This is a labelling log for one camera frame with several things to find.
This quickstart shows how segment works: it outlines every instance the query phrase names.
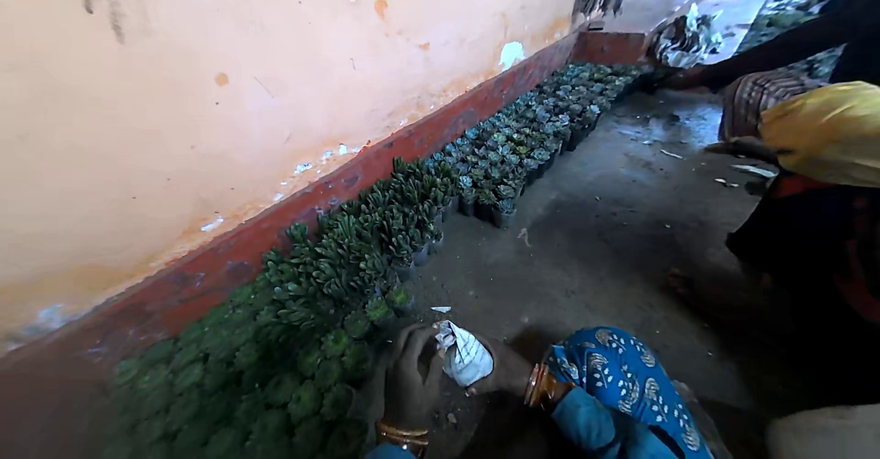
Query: gold bangle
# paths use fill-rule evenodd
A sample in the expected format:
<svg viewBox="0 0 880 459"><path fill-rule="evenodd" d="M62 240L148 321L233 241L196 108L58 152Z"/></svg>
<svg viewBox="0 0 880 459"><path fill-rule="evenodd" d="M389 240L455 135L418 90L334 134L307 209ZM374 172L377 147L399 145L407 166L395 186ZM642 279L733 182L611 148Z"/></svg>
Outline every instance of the gold bangle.
<svg viewBox="0 0 880 459"><path fill-rule="evenodd" d="M408 451L417 459L424 459L428 452L428 430L418 428L403 430L381 420L376 423L376 442L388 442Z"/></svg>

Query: red painted skirting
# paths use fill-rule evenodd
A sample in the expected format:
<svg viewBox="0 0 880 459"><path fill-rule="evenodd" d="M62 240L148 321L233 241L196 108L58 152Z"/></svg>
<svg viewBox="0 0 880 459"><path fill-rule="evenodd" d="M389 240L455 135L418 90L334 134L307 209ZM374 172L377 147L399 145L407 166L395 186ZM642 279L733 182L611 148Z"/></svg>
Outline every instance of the red painted skirting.
<svg viewBox="0 0 880 459"><path fill-rule="evenodd" d="M451 104L365 148L241 226L184 256L85 317L0 359L0 450L4 457L87 457L94 409L120 359L178 333L259 272L261 254L286 241L294 222L328 210L391 172L391 159L425 157L566 65L577 35L479 84Z"/></svg>

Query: crumpled paper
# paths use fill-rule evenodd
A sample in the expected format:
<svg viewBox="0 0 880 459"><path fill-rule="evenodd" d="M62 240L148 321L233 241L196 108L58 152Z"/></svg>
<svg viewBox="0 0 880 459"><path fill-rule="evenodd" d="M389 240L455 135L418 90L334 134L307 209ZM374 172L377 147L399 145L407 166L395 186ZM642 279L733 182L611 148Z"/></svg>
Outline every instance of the crumpled paper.
<svg viewBox="0 0 880 459"><path fill-rule="evenodd" d="M713 33L712 24L721 15L700 15L697 4L691 4L687 15L676 17L654 40L654 56L661 64L687 69L694 67L718 51L724 38Z"/></svg>
<svg viewBox="0 0 880 459"><path fill-rule="evenodd" d="M437 350L456 346L455 357L446 358L443 371L460 387L467 387L492 373L492 355L471 332L457 327L449 320L435 323L434 327L440 330L435 336Z"/></svg>

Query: bangle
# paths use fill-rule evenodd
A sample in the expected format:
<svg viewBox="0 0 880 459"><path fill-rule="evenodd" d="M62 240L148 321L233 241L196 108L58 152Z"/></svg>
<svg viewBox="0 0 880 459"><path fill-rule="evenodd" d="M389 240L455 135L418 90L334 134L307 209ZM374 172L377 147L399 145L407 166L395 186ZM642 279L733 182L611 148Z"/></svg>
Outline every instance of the bangle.
<svg viewBox="0 0 880 459"><path fill-rule="evenodd" d="M525 405L540 405L544 410L553 410L556 404L575 387L572 382L560 382L550 374L550 366L537 364L529 376L529 384L525 388Z"/></svg>
<svg viewBox="0 0 880 459"><path fill-rule="evenodd" d="M388 442L408 451L417 459L424 459L428 452L428 430L418 428L404 430L380 420L376 423L376 442Z"/></svg>

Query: blue printed fabric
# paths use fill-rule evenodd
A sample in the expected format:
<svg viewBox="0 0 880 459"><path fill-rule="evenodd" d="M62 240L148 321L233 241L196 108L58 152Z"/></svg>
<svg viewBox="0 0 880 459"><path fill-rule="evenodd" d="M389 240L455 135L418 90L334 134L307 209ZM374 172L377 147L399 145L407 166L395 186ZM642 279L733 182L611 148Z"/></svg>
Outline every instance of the blue printed fabric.
<svg viewBox="0 0 880 459"><path fill-rule="evenodd" d="M551 347L546 363L557 378L583 388L605 407L662 428L686 458L711 457L663 367L639 339L625 331L609 327L578 330Z"/></svg>

